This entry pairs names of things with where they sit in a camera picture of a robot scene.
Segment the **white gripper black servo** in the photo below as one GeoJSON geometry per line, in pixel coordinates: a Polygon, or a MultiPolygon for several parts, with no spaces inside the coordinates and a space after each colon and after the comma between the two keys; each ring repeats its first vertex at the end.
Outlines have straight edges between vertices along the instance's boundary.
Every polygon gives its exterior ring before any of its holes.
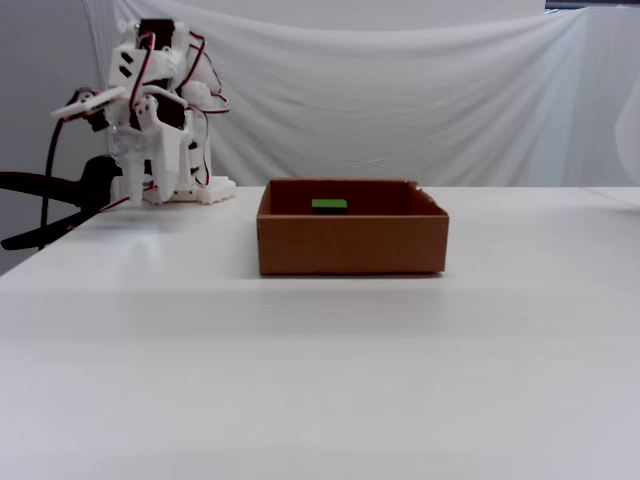
{"type": "Polygon", "coordinates": [[[185,137],[187,102],[156,85],[143,85],[136,92],[114,87],[110,94],[111,154],[122,170],[123,188],[133,204],[143,200],[149,143],[151,168],[159,200],[170,200],[180,178],[182,143],[185,137]],[[149,139],[142,131],[149,129],[149,139]]]}

